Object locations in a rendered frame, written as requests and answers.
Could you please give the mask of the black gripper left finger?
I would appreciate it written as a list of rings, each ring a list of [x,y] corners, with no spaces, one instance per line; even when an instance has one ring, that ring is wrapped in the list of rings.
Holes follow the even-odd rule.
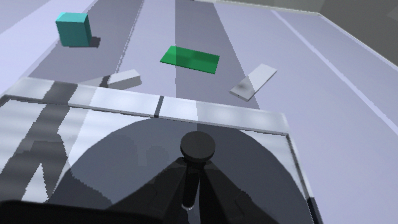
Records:
[[[106,209],[0,201],[0,224],[177,224],[187,159],[179,157],[134,193]]]

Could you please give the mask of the grey round disc with center hole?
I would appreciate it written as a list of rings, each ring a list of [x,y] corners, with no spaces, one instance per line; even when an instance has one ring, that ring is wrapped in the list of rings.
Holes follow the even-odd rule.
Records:
[[[47,204],[106,209],[179,157],[181,139],[201,131],[215,141],[212,161],[279,224],[314,224],[292,175],[267,148],[236,128],[163,118],[136,121],[90,147],[62,176]]]

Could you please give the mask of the teal block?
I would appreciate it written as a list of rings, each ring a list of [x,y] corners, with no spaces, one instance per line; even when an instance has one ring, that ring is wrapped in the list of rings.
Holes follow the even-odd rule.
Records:
[[[61,12],[56,19],[62,46],[89,46],[92,39],[88,14]]]

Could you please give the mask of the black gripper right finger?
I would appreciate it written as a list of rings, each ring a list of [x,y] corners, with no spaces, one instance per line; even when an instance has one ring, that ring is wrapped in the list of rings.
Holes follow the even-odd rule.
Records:
[[[201,224],[279,224],[210,160],[201,170],[199,212]]]

